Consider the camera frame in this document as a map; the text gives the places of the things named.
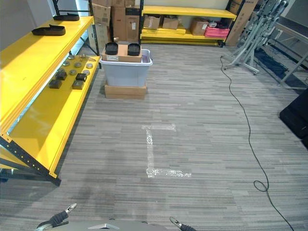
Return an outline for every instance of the plastic storage bin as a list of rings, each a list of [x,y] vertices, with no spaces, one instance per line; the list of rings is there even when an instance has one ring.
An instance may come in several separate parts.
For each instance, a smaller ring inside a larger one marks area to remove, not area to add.
[[[109,86],[143,87],[149,67],[153,65],[150,51],[141,50],[141,63],[112,62],[100,59]]]
[[[230,29],[219,29],[207,27],[205,30],[205,37],[216,37],[216,38],[226,38],[229,34]]]

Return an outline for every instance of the yellow metal shelf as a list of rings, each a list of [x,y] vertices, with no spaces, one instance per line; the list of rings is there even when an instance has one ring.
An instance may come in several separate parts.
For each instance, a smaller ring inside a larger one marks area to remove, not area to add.
[[[191,15],[191,16],[208,16],[218,18],[236,19],[236,15],[227,10],[206,9],[206,8],[188,8],[173,6],[144,6],[143,14],[171,14],[171,15]]]
[[[85,65],[92,63],[93,68],[82,90],[73,90],[72,84],[76,78],[68,74],[62,81],[60,89],[50,89],[47,85],[36,98],[22,119],[10,134],[10,137],[28,152],[33,158],[46,167],[52,175],[58,165],[65,143],[69,137],[80,107],[84,101],[93,75],[96,71],[99,57],[94,56],[96,62],[82,61],[80,68],[74,68],[74,63],[80,60],[69,60],[70,66],[63,67],[68,73],[75,69],[77,73],[87,70]],[[11,158],[9,152],[1,150],[1,156]]]
[[[186,30],[186,33],[184,35],[179,35],[179,34],[168,34],[164,33],[164,31],[159,31],[157,30],[157,33],[151,33],[148,35],[146,32],[147,30],[143,29],[141,38],[142,39],[153,39],[153,38],[161,38],[161,39],[182,39],[182,40],[225,40],[225,38],[214,38],[214,37],[205,37],[203,35],[192,35],[189,30]]]
[[[198,42],[198,41],[168,41],[168,40],[142,40],[143,43],[162,43],[162,44],[188,44],[188,45],[210,45],[210,46],[217,46],[217,41],[204,41],[204,42]]]
[[[0,53],[1,134],[9,129],[92,23],[92,16],[73,22],[52,19],[41,26],[65,26],[65,35],[34,36],[30,32]]]

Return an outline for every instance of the yellow shelving unit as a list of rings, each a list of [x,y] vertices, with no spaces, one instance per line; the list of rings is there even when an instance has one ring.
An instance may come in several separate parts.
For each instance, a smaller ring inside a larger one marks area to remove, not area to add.
[[[173,6],[143,6],[143,14],[149,14],[149,13],[232,18],[234,21],[236,19],[236,15],[232,14],[227,10],[173,7]]]
[[[169,14],[169,15],[190,15],[190,16],[207,16],[230,18],[233,21],[236,15],[227,10],[202,9],[202,8],[185,8],[171,6],[143,6],[142,15],[144,14]],[[195,45],[218,45],[218,41],[225,41],[224,38],[212,38],[205,36],[194,36],[189,30],[184,35],[164,33],[163,31],[148,32],[143,29],[141,39],[144,43],[177,43],[177,44],[195,44]]]
[[[92,23],[92,16],[80,17],[79,21],[52,19],[41,26],[65,26],[65,35],[34,36],[30,32],[0,53],[0,168],[31,170],[60,185],[55,170],[95,74],[99,56],[92,57],[95,62],[77,56],[69,60],[70,65],[63,66],[67,77],[60,89],[50,89],[46,85],[11,133],[7,131]],[[82,66],[75,68],[74,62],[81,62]],[[81,73],[87,69],[87,63],[92,63],[93,68],[88,69],[90,74],[83,89],[72,89],[76,76],[69,75],[69,70]]]

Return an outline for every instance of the cardboard box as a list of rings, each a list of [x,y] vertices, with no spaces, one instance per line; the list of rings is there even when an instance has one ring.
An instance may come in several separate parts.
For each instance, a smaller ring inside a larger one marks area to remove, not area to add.
[[[163,22],[163,28],[165,29],[174,29],[178,28],[179,20],[175,15],[165,16]]]
[[[113,6],[113,7],[125,7],[125,0],[112,0],[111,6]]]
[[[236,18],[236,21],[227,37],[226,45],[227,46],[236,46],[243,29],[254,10],[256,4],[258,3],[258,0],[249,0],[245,1],[241,11],[239,12],[239,15]]]
[[[136,4],[135,0],[125,0],[125,7],[127,7],[127,8],[140,8],[140,6]]]
[[[140,9],[126,8],[126,41],[138,42]]]
[[[232,2],[230,3],[229,11],[230,11],[231,13],[237,15],[237,13],[238,13],[238,11],[239,11],[239,9],[240,9],[240,6],[241,6],[241,4],[238,4],[238,3],[236,3],[235,1],[232,1]]]
[[[159,28],[159,22],[159,14],[148,14],[144,16],[143,27],[156,30]]]
[[[133,99],[143,100],[147,92],[146,86],[144,87],[117,87],[109,86],[105,83],[105,96],[107,99]]]
[[[126,41],[125,8],[112,7],[111,10],[114,38],[118,37],[119,41]]]
[[[93,5],[94,22],[96,24],[109,26],[111,7],[104,7],[94,3],[92,5]]]
[[[105,7],[111,7],[112,0],[92,0],[92,3]]]
[[[203,18],[194,18],[190,26],[190,32],[193,35],[204,35],[208,21]]]
[[[106,43],[111,42],[109,27],[102,24],[96,24],[95,29],[96,29],[98,47],[100,50],[103,50],[105,48]],[[88,35],[89,35],[90,46],[94,50],[96,50],[92,25],[90,25],[88,28]]]
[[[108,55],[105,51],[102,53],[104,61],[141,63],[141,52],[138,56],[128,55],[128,45],[119,44],[117,55]]]

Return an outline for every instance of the metal washer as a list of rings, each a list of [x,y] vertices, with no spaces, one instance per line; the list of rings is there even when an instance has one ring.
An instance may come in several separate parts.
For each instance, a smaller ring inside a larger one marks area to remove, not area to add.
[[[93,68],[93,64],[87,64],[86,67],[87,67],[87,69],[91,69],[91,68]]]
[[[76,67],[76,68],[81,67],[81,63],[80,62],[75,63],[74,67]]]
[[[82,73],[83,74],[87,74],[87,76],[88,76],[90,74],[90,71],[89,70],[84,70]]]
[[[62,65],[63,65],[63,66],[69,66],[70,63],[69,63],[69,61],[64,61]]]
[[[71,76],[74,76],[75,74],[77,74],[77,71],[76,71],[75,69],[70,70],[70,71],[69,71],[69,74],[70,74]]]
[[[69,60],[73,60],[73,59],[75,59],[75,56],[72,55],[72,54],[70,54],[70,55],[68,56],[68,59],[69,59]]]

